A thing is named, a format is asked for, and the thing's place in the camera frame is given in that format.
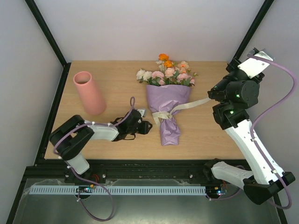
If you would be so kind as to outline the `cream ribbon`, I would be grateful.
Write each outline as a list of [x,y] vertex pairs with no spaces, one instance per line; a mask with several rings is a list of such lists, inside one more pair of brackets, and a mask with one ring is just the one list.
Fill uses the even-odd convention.
[[193,101],[193,102],[182,104],[182,105],[177,105],[170,112],[155,112],[155,113],[152,113],[152,117],[153,117],[156,125],[158,127],[160,127],[160,125],[161,125],[160,119],[171,119],[173,117],[173,114],[174,114],[175,111],[194,108],[194,107],[197,107],[199,105],[203,105],[203,104],[207,103],[208,101],[210,101],[210,99],[205,98],[205,99]]

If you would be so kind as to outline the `purple flower bouquet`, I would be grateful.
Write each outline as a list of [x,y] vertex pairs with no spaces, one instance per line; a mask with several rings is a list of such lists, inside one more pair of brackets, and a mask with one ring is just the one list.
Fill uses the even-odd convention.
[[188,62],[176,63],[164,53],[156,64],[158,70],[140,69],[136,79],[146,84],[147,103],[150,111],[157,114],[154,121],[159,127],[161,145],[178,145],[181,131],[174,115],[179,111],[173,109],[188,102],[198,74],[191,71]]

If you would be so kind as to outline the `pink cylindrical vase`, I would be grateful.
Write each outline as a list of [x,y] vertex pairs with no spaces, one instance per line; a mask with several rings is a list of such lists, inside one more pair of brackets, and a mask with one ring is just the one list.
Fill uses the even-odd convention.
[[84,110],[89,115],[100,115],[106,109],[106,101],[91,73],[81,71],[73,77]]

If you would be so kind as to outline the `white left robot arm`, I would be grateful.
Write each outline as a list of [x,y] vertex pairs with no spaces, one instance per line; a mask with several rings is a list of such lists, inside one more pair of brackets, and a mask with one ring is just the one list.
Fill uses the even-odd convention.
[[152,124],[143,120],[145,109],[132,109],[124,117],[101,124],[84,120],[80,115],[74,115],[50,134],[49,141],[54,152],[74,169],[78,175],[90,169],[90,165],[81,153],[90,140],[107,140],[116,142],[127,140],[127,136],[146,135]]

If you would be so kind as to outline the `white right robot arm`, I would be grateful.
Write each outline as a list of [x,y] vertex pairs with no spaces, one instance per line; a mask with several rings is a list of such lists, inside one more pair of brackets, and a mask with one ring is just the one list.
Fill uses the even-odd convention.
[[295,181],[270,156],[254,130],[246,110],[258,103],[262,72],[273,58],[260,51],[250,55],[226,75],[210,91],[208,97],[218,102],[213,106],[215,122],[236,143],[251,170],[243,170],[214,159],[206,164],[204,178],[213,183],[224,180],[240,189],[255,204],[261,205]]

